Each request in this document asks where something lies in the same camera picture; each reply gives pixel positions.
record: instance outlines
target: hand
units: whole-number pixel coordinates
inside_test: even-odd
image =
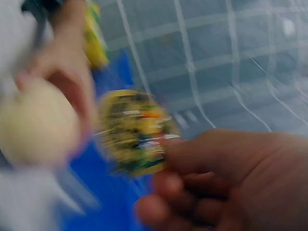
[[[308,141],[283,133],[205,132],[170,146],[171,170],[137,202],[160,231],[308,229]]]
[[[33,57],[26,72],[17,77],[18,88],[22,90],[29,79],[36,77],[53,83],[70,101],[79,115],[81,142],[85,144],[94,118],[95,103],[92,78],[82,46],[64,36],[56,37]]]

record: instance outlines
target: cream ball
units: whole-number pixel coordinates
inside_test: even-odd
[[[44,79],[33,79],[0,107],[0,149],[13,164],[63,164],[79,141],[77,113]]]

